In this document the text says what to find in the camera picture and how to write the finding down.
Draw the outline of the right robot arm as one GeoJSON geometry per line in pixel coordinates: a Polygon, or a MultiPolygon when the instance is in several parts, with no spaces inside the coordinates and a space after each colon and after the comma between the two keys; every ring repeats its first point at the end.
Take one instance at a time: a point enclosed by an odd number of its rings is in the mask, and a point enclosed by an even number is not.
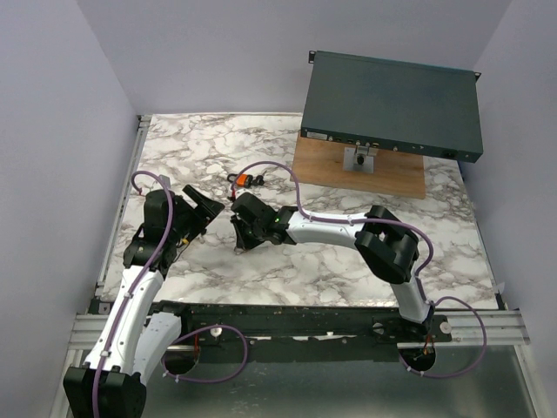
{"type": "Polygon", "coordinates": [[[383,206],[355,215],[302,212],[296,206],[278,210],[251,193],[232,203],[236,247],[251,250],[273,245],[327,244],[357,251],[375,277],[388,283],[399,305],[401,333],[412,341],[432,331],[433,308],[427,303],[414,263],[419,258],[418,232],[383,206]]]}

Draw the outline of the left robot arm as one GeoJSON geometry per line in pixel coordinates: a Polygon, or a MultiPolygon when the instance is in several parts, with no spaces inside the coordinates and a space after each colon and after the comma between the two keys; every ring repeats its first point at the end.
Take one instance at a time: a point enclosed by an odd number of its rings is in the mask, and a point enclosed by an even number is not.
{"type": "Polygon", "coordinates": [[[149,192],[144,221],[124,251],[117,298],[103,331],[79,367],[69,367],[63,386],[76,417],[139,417],[147,383],[165,349],[187,342],[191,320],[181,313],[147,318],[178,249],[203,235],[224,205],[187,185],[184,195],[149,192]]]}

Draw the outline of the orange padlock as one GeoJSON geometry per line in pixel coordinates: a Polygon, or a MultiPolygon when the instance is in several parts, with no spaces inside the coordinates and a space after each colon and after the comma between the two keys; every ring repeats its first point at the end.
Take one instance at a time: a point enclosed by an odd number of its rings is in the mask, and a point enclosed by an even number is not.
{"type": "Polygon", "coordinates": [[[232,184],[233,187],[250,188],[252,186],[254,177],[251,174],[245,173],[229,173],[226,179],[229,183],[232,184]]]}

